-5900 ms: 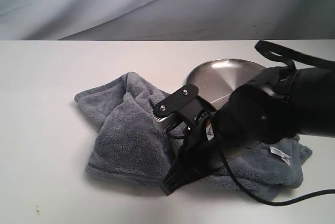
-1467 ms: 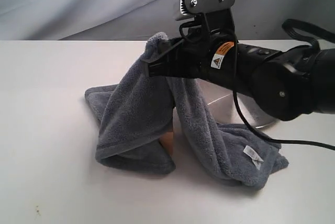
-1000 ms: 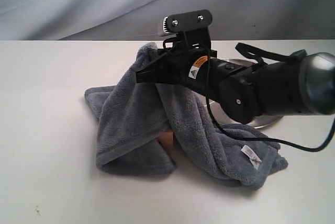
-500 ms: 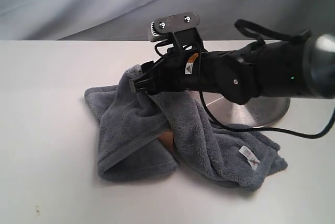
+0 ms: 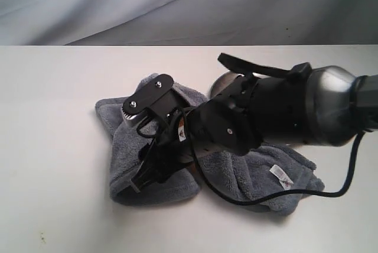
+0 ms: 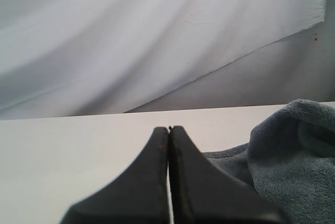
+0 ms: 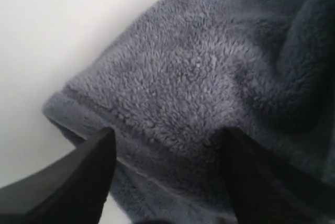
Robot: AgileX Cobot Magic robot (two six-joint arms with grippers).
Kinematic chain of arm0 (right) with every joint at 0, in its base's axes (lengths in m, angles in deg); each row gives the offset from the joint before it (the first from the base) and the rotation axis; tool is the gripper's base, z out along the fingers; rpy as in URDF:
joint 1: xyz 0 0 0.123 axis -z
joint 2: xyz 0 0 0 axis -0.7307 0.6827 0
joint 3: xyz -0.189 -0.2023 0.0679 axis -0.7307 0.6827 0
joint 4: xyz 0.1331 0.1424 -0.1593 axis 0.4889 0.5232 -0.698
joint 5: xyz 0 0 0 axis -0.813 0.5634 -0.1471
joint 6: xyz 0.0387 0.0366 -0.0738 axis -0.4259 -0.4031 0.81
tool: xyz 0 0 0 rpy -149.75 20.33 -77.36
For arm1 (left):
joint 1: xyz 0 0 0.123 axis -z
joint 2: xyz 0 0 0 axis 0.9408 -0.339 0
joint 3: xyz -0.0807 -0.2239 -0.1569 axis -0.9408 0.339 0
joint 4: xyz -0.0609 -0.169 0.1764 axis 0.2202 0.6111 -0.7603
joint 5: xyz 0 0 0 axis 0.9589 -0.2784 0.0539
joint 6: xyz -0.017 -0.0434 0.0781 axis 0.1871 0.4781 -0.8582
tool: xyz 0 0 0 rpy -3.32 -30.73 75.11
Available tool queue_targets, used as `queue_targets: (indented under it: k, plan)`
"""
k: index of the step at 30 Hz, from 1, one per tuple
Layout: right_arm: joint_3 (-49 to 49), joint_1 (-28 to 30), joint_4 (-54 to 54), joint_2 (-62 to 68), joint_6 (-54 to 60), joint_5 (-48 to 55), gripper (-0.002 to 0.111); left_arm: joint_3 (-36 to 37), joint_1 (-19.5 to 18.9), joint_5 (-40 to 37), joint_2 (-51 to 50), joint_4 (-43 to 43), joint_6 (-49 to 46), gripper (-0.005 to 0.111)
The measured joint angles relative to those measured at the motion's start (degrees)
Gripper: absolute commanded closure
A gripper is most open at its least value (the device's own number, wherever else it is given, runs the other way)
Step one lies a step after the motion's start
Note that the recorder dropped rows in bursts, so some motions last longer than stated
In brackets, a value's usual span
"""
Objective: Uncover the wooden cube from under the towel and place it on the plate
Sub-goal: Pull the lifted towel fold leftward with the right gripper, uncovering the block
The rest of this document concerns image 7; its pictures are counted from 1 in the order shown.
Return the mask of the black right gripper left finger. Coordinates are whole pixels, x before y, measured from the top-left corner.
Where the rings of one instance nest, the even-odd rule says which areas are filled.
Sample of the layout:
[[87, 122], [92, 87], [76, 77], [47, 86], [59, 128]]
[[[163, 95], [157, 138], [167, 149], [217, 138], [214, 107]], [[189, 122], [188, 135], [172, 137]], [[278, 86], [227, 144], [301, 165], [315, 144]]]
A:
[[99, 223], [116, 166], [104, 129], [45, 169], [1, 188], [1, 223]]

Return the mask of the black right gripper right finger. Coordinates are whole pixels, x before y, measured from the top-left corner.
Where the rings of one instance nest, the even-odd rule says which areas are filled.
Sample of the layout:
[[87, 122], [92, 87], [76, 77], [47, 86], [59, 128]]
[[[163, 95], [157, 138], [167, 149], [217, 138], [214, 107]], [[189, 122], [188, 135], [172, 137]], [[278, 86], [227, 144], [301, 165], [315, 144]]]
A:
[[237, 128], [222, 131], [222, 173], [238, 223], [334, 223], [334, 187]]

